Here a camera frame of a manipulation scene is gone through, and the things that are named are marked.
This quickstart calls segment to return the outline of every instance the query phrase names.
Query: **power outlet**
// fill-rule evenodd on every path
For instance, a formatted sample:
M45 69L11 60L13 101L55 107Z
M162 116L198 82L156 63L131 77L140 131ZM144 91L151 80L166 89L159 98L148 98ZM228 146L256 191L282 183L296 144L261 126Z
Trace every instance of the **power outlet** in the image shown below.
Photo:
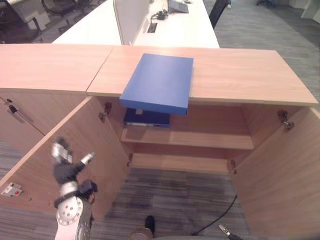
M151 23L148 29L148 33L154 33L156 31L158 23Z

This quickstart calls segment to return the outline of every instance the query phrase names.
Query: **blue folder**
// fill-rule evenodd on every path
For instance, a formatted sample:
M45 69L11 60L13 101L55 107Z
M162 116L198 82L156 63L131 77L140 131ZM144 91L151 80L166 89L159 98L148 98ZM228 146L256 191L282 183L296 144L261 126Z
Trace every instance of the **blue folder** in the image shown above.
M123 121L125 125L169 128L170 114L127 108Z
M143 54L120 102L124 107L187 114L193 58Z

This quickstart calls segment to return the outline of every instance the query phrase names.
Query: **blue box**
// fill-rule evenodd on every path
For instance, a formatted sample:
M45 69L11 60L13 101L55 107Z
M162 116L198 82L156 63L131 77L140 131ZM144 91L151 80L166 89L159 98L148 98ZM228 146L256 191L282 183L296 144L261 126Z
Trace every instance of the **blue box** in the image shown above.
M168 128L170 126L170 114L128 108L123 121L125 125Z
M194 59L143 54L120 102L124 107L186 115Z

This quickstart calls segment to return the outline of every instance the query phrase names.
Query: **shoe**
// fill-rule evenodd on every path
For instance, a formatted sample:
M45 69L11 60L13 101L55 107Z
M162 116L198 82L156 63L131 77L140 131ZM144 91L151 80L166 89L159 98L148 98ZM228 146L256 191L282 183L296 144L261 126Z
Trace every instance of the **shoe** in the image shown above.
M153 216L148 216L145 219L144 227L150 229L153 237L155 236L156 221Z

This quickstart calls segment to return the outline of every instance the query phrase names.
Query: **white desk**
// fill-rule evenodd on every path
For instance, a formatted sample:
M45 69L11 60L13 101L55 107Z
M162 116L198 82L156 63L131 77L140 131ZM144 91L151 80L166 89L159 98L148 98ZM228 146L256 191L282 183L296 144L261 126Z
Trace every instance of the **white desk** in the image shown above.
M102 3L53 43L121 45L113 0Z
M154 0L150 4L146 20L162 9L168 9L167 0ZM203 0L193 0L188 4L189 13L172 13L158 23L155 33L144 32L143 27L135 39L134 46L220 48L211 26Z
M188 8L189 13L172 13L166 20L155 20L155 33L146 33L148 28L141 27L133 45L219 48L203 0L193 0ZM154 1L142 25L161 9L168 9L167 0ZM53 43L121 45L113 0L102 3Z

